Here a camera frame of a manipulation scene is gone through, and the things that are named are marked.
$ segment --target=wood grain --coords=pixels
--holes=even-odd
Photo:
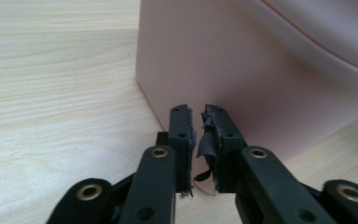
[[[0,223],[45,223],[76,182],[136,170],[161,127],[135,80],[139,1],[0,1]],[[286,163],[358,182],[358,122]],[[176,223],[240,223],[195,189]]]

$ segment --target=light wood surface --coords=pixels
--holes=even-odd
[[[75,183],[116,183],[154,144],[161,127],[135,80],[139,5],[0,1],[0,223],[45,223]],[[358,183],[358,121],[285,164],[317,189]],[[233,195],[195,189],[176,223],[240,220]]]

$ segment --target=wooden table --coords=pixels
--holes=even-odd
[[[140,2],[0,1],[0,223],[45,223],[89,177],[133,173],[161,127],[135,80]],[[358,183],[358,121],[286,162]],[[176,223],[240,223],[233,195],[177,200]]]

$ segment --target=pink container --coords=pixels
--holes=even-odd
[[[358,119],[357,5],[142,1],[138,81],[164,128],[188,104],[201,135],[204,105],[219,105],[286,160]]]

